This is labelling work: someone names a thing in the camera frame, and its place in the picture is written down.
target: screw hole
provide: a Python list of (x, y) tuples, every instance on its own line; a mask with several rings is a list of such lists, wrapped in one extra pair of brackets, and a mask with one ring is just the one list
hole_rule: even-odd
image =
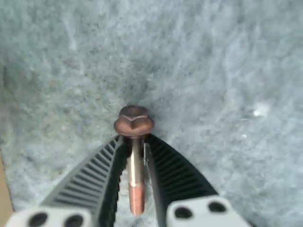
[(222, 213), (226, 211), (226, 208), (224, 205), (222, 205), (219, 202), (212, 202), (208, 205), (208, 208), (211, 212), (215, 212), (215, 213)]
[(37, 213), (29, 220), (30, 227), (39, 227), (42, 226), (47, 220), (46, 213)]
[(80, 227), (83, 223), (83, 217), (80, 215), (70, 216), (64, 224), (64, 227)]
[(190, 209), (186, 207), (178, 207), (175, 210), (175, 216), (177, 218), (187, 219), (193, 216), (193, 213), (190, 211)]

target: bolt head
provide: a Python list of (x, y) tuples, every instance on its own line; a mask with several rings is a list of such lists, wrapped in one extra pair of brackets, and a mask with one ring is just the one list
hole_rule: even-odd
[(136, 138), (150, 133), (154, 127), (153, 120), (149, 117), (144, 106), (128, 105), (121, 109), (114, 128), (120, 135)]

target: hex flange bolt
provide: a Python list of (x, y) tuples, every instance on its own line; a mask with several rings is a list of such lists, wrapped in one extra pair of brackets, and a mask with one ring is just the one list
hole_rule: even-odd
[(148, 110), (143, 106), (128, 105), (121, 109), (114, 123), (117, 133), (130, 139), (131, 151), (127, 158), (130, 210), (134, 215), (144, 212), (143, 143), (144, 135), (154, 127)]

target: threaded end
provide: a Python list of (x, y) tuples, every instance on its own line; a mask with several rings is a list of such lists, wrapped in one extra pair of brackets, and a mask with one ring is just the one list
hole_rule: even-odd
[(128, 185), (129, 204), (131, 212), (138, 216), (144, 212), (144, 184), (138, 183), (136, 186)]

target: gripper jaw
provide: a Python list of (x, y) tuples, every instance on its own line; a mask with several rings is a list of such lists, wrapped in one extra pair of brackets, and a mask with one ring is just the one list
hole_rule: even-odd
[(113, 226), (126, 156), (123, 138), (115, 137), (79, 163), (41, 205), (86, 208), (94, 226)]
[(167, 224), (166, 213), (172, 202), (218, 194), (187, 159), (163, 140), (150, 134), (145, 142), (149, 146), (145, 155), (160, 227)]

